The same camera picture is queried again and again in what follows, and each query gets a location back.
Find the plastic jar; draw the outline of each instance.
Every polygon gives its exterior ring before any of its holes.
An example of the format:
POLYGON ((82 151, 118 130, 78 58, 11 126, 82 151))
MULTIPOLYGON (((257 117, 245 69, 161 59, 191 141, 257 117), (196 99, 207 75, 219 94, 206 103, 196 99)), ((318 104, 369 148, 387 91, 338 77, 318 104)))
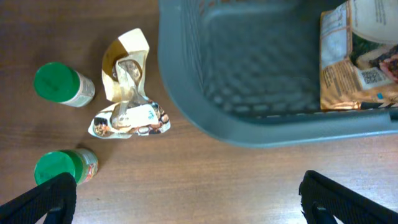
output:
POLYGON ((34 79, 36 93, 52 102, 81 107, 94 97, 94 83, 74 69, 59 63, 43 65, 34 79))
POLYGON ((36 163, 34 177, 40 185, 63 172, 70 173, 77 184, 85 183, 98 171, 98 159, 87 149, 53 151, 36 163))

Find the snack packet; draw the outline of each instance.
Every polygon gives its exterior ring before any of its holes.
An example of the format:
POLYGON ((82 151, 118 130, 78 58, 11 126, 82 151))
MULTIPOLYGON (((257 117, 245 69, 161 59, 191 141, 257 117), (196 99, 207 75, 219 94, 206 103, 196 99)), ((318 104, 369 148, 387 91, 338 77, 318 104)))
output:
POLYGON ((148 43, 140 29, 131 30, 107 49, 103 57, 102 80, 106 98, 115 104, 100 111, 88 132, 102 139, 146 136, 170 129, 165 111, 144 91, 148 43))
POLYGON ((398 103, 398 1, 349 0, 321 15, 321 109, 398 103))

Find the green cap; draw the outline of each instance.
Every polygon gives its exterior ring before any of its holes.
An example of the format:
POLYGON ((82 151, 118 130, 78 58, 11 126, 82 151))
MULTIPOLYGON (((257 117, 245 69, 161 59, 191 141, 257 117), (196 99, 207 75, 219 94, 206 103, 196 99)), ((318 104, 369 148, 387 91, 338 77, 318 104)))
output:
POLYGON ((33 85, 36 93, 42 98, 61 103, 76 95, 80 79, 77 72, 68 66, 51 62, 39 68, 33 85))
POLYGON ((83 173, 83 163, 73 151, 54 151, 42 156, 35 167, 35 181, 40 185, 58 174, 70 173, 79 184, 83 173))

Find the wooden surface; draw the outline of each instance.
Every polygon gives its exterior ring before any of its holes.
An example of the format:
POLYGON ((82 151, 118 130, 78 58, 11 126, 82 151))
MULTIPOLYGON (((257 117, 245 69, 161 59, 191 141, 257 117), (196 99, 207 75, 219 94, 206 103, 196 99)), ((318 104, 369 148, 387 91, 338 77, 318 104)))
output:
POLYGON ((313 169, 398 211, 398 137, 253 151, 201 133, 168 98, 157 66, 155 0, 0 1, 0 204, 35 187, 41 155, 78 144, 99 158, 78 187, 74 223, 305 223, 298 187, 313 169), (87 128, 110 105, 101 58, 140 27, 149 41, 146 92, 170 115, 163 135, 102 141, 87 128), (63 62, 97 88, 84 108, 57 105, 33 89, 39 66, 63 62))

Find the plastic basket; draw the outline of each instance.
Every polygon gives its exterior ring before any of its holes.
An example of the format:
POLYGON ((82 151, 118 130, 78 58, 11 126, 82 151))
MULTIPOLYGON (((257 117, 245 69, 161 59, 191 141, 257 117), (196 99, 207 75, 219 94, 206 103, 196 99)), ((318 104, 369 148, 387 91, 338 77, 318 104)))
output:
POLYGON ((398 133, 396 109, 323 112, 320 14, 344 0, 159 0, 159 67, 180 111, 247 147, 398 133))

